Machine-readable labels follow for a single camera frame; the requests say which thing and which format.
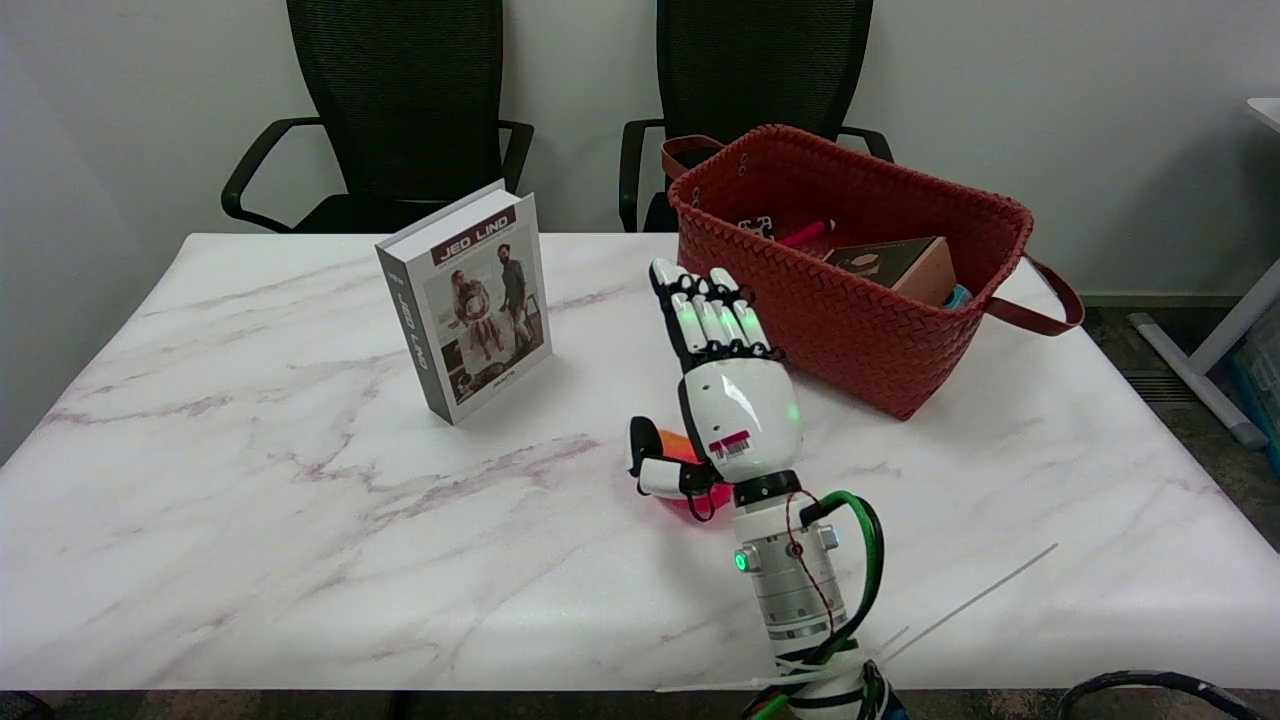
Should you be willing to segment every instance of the basket handle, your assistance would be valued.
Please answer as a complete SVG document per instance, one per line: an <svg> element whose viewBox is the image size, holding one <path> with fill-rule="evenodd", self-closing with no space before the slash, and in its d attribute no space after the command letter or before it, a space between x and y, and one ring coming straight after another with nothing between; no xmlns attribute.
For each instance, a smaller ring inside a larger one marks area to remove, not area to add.
<svg viewBox="0 0 1280 720"><path fill-rule="evenodd" d="M689 152L690 150L722 150L723 147L723 142L705 135L673 137L662 143L662 172L667 173L668 178L677 179L680 176L687 173L689 168L680 164L676 155Z"/></svg>
<svg viewBox="0 0 1280 720"><path fill-rule="evenodd" d="M1053 295L1057 296L1057 300L1062 304L1062 309L1066 311L1066 320L1057 320L1055 318L1050 318L1048 315L1041 315L1034 310L998 297L992 297L987 301L987 314L998 318L1015 328L1023 328L1024 331L1050 337L1060 336L1084 322L1084 302L1082 302L1080 296L1071 290L1071 286L1068 284L1066 281L1064 281L1062 277L1055 273L1048 265L1036 260L1030 255L1027 255L1025 258L1032 261L1032 265L1039 270L1044 282L1047 282L1053 290Z"/></svg>

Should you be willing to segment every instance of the white wall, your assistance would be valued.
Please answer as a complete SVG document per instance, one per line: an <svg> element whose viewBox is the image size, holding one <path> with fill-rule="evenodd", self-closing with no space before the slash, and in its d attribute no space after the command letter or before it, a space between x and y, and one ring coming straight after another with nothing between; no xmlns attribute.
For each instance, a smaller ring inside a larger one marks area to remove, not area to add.
<svg viewBox="0 0 1280 720"><path fill-rule="evenodd" d="M653 3L507 8L503 117L538 128L522 187L545 229L620 229L622 124L660 108ZM1082 291L1240 292L1280 255L1280 137L1243 110L1280 94L1277 35L1267 0L882 0L850 120L1024 201ZM3 459L187 233L252 232L218 192L266 123L314 109L282 0L5 0L0 50ZM246 206L292 222L338 191L301 128Z"/></svg>

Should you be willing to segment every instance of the photo of couple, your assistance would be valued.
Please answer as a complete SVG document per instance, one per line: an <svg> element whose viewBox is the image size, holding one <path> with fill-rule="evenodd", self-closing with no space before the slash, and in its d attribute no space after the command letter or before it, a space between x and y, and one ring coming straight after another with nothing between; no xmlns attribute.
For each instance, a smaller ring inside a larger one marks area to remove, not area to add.
<svg viewBox="0 0 1280 720"><path fill-rule="evenodd" d="M531 286L531 247L503 242L497 251L475 251L452 273L429 281L436 331L453 396L462 402L543 343L541 309ZM436 304L435 295L449 293Z"/></svg>

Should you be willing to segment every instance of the metal cylinder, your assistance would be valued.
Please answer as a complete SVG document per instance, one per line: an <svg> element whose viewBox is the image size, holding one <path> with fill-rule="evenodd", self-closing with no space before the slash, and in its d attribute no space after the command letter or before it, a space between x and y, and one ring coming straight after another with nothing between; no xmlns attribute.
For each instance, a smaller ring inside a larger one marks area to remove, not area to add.
<svg viewBox="0 0 1280 720"><path fill-rule="evenodd" d="M778 533L742 546L774 655L808 650L831 634L823 598L836 626L845 621L845 601L827 556L829 547L836 547L829 525L796 528L791 537Z"/></svg>

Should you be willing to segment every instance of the marble tabletop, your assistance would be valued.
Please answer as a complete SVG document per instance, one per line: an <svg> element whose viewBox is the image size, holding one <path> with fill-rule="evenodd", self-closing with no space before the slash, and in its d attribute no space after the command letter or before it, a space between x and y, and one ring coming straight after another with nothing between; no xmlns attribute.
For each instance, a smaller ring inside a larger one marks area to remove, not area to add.
<svg viewBox="0 0 1280 720"><path fill-rule="evenodd" d="M426 409L375 240L186 241L0 470L0 687L768 674L730 514L696 525L623 473L627 418L680 427L645 277L673 236L544 236L556 355L460 427ZM1001 295L1053 307L1025 265ZM859 639L895 684L1280 688L1280 560L1083 331L987 319L908 423L797 384L805 486L884 527Z"/></svg>

